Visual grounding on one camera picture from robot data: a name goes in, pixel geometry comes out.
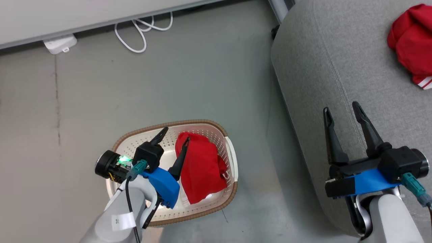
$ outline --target gray robot arm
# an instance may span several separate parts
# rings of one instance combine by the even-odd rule
[[[133,227],[138,235],[151,211],[156,208],[157,193],[148,179],[138,176],[129,182],[129,196],[133,213],[129,212],[124,181],[108,202],[104,212],[97,217],[80,243],[136,243]]]
[[[372,233],[360,243],[424,243],[403,201],[393,195],[375,196],[369,204]]]

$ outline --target red cloth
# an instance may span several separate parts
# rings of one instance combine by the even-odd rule
[[[413,82],[432,88],[432,6],[420,4],[404,12],[391,26],[387,43],[413,74]]]
[[[217,155],[216,145],[199,134],[180,133],[175,143],[177,156],[187,137],[189,145],[180,180],[189,203],[194,204],[227,187],[223,178],[227,168],[223,159]]]

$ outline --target gray floor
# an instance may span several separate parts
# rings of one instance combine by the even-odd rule
[[[78,242],[108,201],[98,156],[163,122],[220,123],[237,153],[238,192],[223,211],[151,228],[144,242],[356,242],[322,213],[270,63],[265,0],[177,14],[133,54],[113,31],[67,54],[0,55],[2,242]],[[120,30],[138,48],[133,28]]]

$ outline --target gray fabric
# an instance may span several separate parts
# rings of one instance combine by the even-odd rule
[[[328,177],[322,109],[350,159],[365,157],[365,142],[352,112],[362,105],[385,141],[432,158],[432,90],[422,90],[387,46],[392,22],[409,7],[432,0],[302,0],[288,13],[272,47],[272,61],[321,206],[329,220],[357,236],[342,199],[327,198]],[[421,182],[432,192],[431,176]],[[404,199],[425,242],[428,210],[405,189]]]

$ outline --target black cable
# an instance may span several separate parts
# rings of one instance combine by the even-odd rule
[[[432,227],[432,205],[430,202],[426,203],[426,206],[428,206],[429,214],[431,215],[431,227]]]
[[[129,196],[129,181],[132,177],[128,177],[126,179],[126,200],[127,200],[127,206],[129,207],[129,212],[132,213],[132,204],[130,203],[130,196]],[[141,243],[140,241],[140,237],[138,236],[138,229],[135,226],[133,228],[133,232],[135,233],[135,240],[137,241],[137,243]]]

